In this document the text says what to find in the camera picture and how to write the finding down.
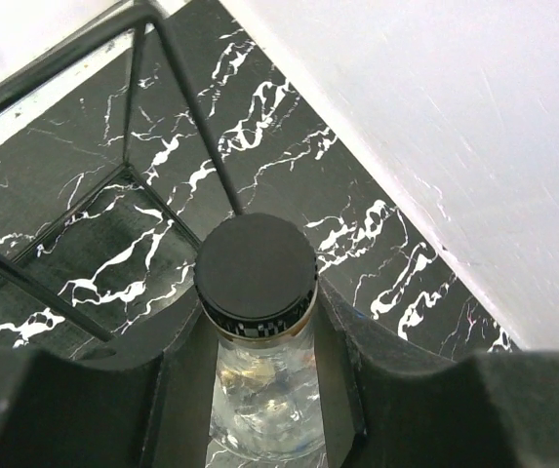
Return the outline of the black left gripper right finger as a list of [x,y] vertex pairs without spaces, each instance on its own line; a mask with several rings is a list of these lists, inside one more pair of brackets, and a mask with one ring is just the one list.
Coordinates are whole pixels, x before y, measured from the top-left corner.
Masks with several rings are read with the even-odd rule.
[[322,281],[315,357],[332,467],[559,467],[559,352],[453,362]]

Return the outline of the clear glass bottle top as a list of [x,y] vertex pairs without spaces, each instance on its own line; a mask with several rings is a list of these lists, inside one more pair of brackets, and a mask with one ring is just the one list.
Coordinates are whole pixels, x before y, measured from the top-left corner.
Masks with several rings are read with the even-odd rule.
[[218,335],[211,437],[263,462],[321,448],[318,265],[304,234],[271,214],[227,219],[201,245],[194,287]]

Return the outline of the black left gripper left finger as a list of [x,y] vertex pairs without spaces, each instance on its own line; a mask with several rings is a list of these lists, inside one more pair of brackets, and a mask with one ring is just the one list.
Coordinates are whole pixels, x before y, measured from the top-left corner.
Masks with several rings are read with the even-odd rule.
[[0,467],[201,467],[217,340],[195,290],[72,361],[0,349]]

